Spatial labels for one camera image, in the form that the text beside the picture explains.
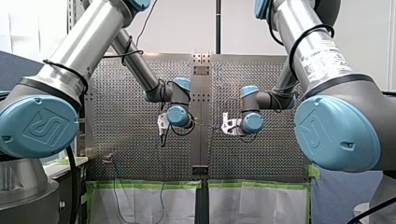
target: logo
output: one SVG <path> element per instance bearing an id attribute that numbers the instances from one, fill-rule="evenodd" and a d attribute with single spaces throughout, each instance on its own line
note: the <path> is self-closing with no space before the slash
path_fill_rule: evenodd
<path id="1" fill-rule="evenodd" d="M 303 122 L 298 126 L 298 132 L 303 137 L 305 145 L 309 147 L 311 154 L 325 148 L 330 142 L 320 119 L 316 115 L 316 111 L 309 114 Z"/>
<path id="2" fill-rule="evenodd" d="M 23 130 L 23 136 L 54 147 L 68 125 L 69 121 L 67 119 L 43 108 L 37 111 Z"/>

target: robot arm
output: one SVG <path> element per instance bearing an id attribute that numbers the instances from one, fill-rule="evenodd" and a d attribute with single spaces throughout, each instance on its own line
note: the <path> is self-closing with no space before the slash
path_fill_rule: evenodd
<path id="1" fill-rule="evenodd" d="M 44 158 L 70 145 L 78 133 L 79 96 L 88 89 L 93 71 L 112 43 L 124 53 L 127 34 L 120 30 L 148 6 L 149 0 L 94 0 L 38 74 L 24 77 L 1 101 L 0 151 L 15 158 Z M 190 81 L 161 84 L 141 55 L 125 60 L 147 98 L 174 103 L 168 118 L 175 126 L 189 126 Z"/>
<path id="2" fill-rule="evenodd" d="M 125 29 L 122 29 L 117 34 L 111 46 L 118 54 L 123 54 L 125 51 L 138 51 L 137 46 L 130 39 Z M 171 103 L 166 116 L 163 116 L 166 119 L 164 123 L 167 124 L 163 127 L 163 130 L 166 130 L 168 125 L 183 128 L 190 128 L 193 125 L 192 116 L 189 113 L 191 90 L 189 79 L 176 77 L 172 81 L 167 82 L 159 80 L 155 77 L 141 54 L 128 55 L 124 60 L 129 71 L 134 74 L 134 77 L 145 91 L 146 100 L 152 103 Z"/>
<path id="3" fill-rule="evenodd" d="M 277 85 L 287 87 L 297 79 L 304 91 L 294 127 L 305 156 L 328 170 L 357 173 L 396 169 L 392 162 L 396 154 L 396 102 L 384 96 L 369 76 L 355 73 L 332 40 L 329 25 L 335 21 L 340 1 L 269 1 L 257 1 L 256 16 L 271 18 L 270 26 L 279 31 L 289 54 Z M 325 5 L 328 10 L 320 12 Z M 291 108 L 288 101 L 293 102 L 252 86 L 244 87 L 241 93 L 242 134 L 264 128 L 260 109 L 287 109 Z M 274 104 L 275 98 L 283 101 Z"/>

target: perforated metal panel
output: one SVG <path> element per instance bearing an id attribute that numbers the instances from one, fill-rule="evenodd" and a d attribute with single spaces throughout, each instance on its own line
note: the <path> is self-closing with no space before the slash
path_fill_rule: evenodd
<path id="1" fill-rule="evenodd" d="M 240 118 L 241 87 L 257 85 L 271 90 L 285 57 L 212 55 L 210 63 L 205 62 L 210 74 L 203 76 L 193 74 L 197 62 L 191 55 L 165 54 L 147 60 L 164 80 L 191 77 L 191 109 L 197 128 L 185 137 L 170 132 L 167 147 L 159 148 L 159 105 L 144 101 L 143 90 L 120 60 L 103 60 L 86 97 L 87 147 L 96 153 L 88 178 L 114 178 L 113 164 L 103 163 L 114 153 L 120 178 L 159 180 L 166 174 L 168 180 L 191 179 L 193 165 L 209 164 L 210 178 L 305 181 L 308 160 L 294 137 L 294 110 L 263 112 L 265 129 L 250 144 L 219 130 L 223 112 Z M 209 154 L 204 142 L 209 142 Z"/>
<path id="2" fill-rule="evenodd" d="M 190 77 L 191 56 L 148 56 L 148 65 L 163 80 Z M 89 179 L 111 179 L 114 165 L 103 159 L 114 153 L 119 178 L 191 179 L 191 140 L 168 135 L 160 148 L 157 118 L 159 104 L 147 103 L 143 90 L 119 59 L 104 59 L 92 77 L 87 117 L 92 116 L 92 143 L 95 158 Z"/>
<path id="3" fill-rule="evenodd" d="M 217 129 L 222 113 L 241 118 L 240 90 L 257 85 L 271 90 L 280 75 L 285 57 L 213 56 L 212 125 L 210 136 L 211 178 L 304 181 L 306 160 L 294 136 L 294 110 L 263 112 L 265 128 L 252 143 L 225 135 Z"/>

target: label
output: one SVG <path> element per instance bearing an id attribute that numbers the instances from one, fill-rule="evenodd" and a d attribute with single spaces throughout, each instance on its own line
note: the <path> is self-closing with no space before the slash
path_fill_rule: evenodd
<path id="1" fill-rule="evenodd" d="M 333 41 L 322 41 L 320 48 L 300 58 L 310 82 L 341 77 L 352 68 Z"/>

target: metal bracket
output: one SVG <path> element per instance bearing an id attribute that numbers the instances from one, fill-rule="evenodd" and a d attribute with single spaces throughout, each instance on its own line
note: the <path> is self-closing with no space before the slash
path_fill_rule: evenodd
<path id="1" fill-rule="evenodd" d="M 166 117 L 166 113 L 162 113 L 158 116 L 158 130 L 160 132 L 160 136 L 165 135 L 169 128 L 169 121 Z"/>
<path id="2" fill-rule="evenodd" d="M 223 123 L 221 125 L 221 130 L 225 134 L 245 136 L 245 134 L 239 132 L 238 127 L 241 122 L 241 119 L 228 119 L 228 113 L 223 113 Z"/>
<path id="3" fill-rule="evenodd" d="M 192 166 L 192 175 L 208 175 L 209 168 L 207 165 L 194 165 Z"/>

